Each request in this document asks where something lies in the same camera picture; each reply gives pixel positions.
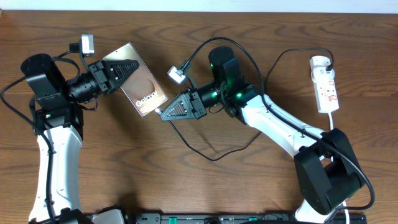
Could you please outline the Galaxy S25 Ultra smartphone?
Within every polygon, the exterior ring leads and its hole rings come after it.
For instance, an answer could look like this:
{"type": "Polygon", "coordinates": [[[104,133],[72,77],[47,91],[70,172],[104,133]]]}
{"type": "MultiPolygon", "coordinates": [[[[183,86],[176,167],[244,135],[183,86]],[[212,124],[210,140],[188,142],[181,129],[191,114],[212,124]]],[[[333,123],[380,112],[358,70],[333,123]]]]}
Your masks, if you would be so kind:
{"type": "Polygon", "coordinates": [[[131,43],[111,52],[103,57],[103,60],[136,60],[138,62],[137,70],[132,72],[129,78],[121,85],[121,89],[141,117],[147,116],[169,100],[131,43]]]}

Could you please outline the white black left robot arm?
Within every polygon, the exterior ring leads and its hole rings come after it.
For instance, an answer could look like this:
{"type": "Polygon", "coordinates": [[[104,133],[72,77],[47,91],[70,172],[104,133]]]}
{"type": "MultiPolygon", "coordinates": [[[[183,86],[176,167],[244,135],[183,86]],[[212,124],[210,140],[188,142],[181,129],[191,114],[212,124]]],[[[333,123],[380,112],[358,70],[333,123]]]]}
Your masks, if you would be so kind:
{"type": "Polygon", "coordinates": [[[99,60],[66,80],[57,62],[73,60],[36,54],[21,70],[34,92],[29,107],[40,150],[39,180],[29,223],[89,222],[81,212],[78,158],[83,145],[85,104],[109,95],[139,68],[132,59],[99,60]]]}

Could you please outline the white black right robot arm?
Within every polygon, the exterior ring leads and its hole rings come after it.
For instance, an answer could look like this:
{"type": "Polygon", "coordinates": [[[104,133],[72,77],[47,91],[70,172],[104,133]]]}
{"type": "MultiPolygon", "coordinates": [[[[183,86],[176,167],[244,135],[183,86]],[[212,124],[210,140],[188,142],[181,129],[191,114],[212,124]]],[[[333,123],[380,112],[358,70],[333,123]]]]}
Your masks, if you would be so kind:
{"type": "Polygon", "coordinates": [[[156,111],[161,120],[200,119],[211,106],[223,105],[230,117],[259,130],[294,159],[304,197],[295,219],[330,221],[368,183],[346,134],[336,128],[329,132],[315,128],[278,107],[245,81],[232,48],[217,47],[208,58],[213,81],[180,92],[164,110],[156,111]]]}

